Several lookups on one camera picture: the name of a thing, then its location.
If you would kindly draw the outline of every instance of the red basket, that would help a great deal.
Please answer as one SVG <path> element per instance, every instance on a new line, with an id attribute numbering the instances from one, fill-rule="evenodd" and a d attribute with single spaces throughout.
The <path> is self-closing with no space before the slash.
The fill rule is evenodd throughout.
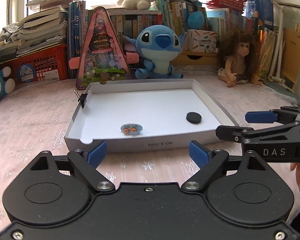
<path id="1" fill-rule="evenodd" d="M 230 8 L 243 13 L 244 5 L 247 0 L 206 0 L 209 9 Z"/>
<path id="2" fill-rule="evenodd" d="M 67 45 L 60 44 L 23 57 L 6 61 L 0 69 L 9 66 L 10 78 L 17 85 L 43 80 L 65 80 L 67 71 Z"/>

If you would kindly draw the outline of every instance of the white tray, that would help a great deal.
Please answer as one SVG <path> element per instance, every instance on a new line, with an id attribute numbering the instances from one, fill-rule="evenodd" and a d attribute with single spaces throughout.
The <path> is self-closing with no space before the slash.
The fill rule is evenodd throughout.
<path id="1" fill-rule="evenodd" d="M 69 150 L 86 149 L 106 140 L 108 152 L 144 152 L 218 141 L 219 125 L 237 125 L 228 112 L 193 79 L 110 81 L 91 83 L 84 108 L 78 104 L 65 134 Z M 186 120 L 197 112 L 202 122 Z M 127 123 L 143 126 L 137 136 L 125 135 Z"/>

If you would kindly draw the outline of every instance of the plush toy ear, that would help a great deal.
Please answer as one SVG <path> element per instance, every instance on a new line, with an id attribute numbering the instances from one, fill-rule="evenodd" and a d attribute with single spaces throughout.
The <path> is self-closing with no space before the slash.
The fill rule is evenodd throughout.
<path id="1" fill-rule="evenodd" d="M 179 36 L 179 40 L 181 42 L 181 52 L 183 52 L 188 46 L 188 33 L 185 32 L 183 35 Z"/>
<path id="2" fill-rule="evenodd" d="M 135 39 L 130 39 L 126 36 L 122 36 L 123 44 L 124 44 L 124 50 L 128 52 L 137 52 L 136 49 L 136 41 Z"/>

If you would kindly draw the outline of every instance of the black puck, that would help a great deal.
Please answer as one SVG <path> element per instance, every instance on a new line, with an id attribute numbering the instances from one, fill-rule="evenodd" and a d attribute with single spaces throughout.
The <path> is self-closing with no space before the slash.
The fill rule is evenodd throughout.
<path id="1" fill-rule="evenodd" d="M 190 113 L 187 114 L 186 119 L 190 123 L 200 123 L 201 122 L 201 115 L 196 113 L 196 112 L 190 112 Z"/>

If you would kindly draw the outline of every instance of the pink tablecloth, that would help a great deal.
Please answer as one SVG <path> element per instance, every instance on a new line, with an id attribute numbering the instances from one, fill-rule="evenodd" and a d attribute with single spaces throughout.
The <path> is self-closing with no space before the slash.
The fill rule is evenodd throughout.
<path id="1" fill-rule="evenodd" d="M 280 94 L 266 87 L 250 84 L 227 88 L 215 75 L 187 76 L 195 78 L 229 111 L 241 125 L 247 111 L 269 110 L 289 105 Z M 2 205 L 5 188 L 42 150 L 65 155 L 68 150 L 64 134 L 77 105 L 74 80 L 42 82 L 20 88 L 0 101 L 0 231 L 10 221 Z M 256 129 L 266 125 L 253 125 Z M 241 154 L 235 143 L 220 142 L 209 148 L 223 148 L 230 154 Z M 289 164 L 271 164 L 295 194 L 295 205 L 288 221 L 300 210 L 300 197 L 295 174 Z M 187 149 L 141 154 L 108 155 L 98 170 L 116 187 L 121 181 L 183 183 L 198 167 L 189 158 Z"/>

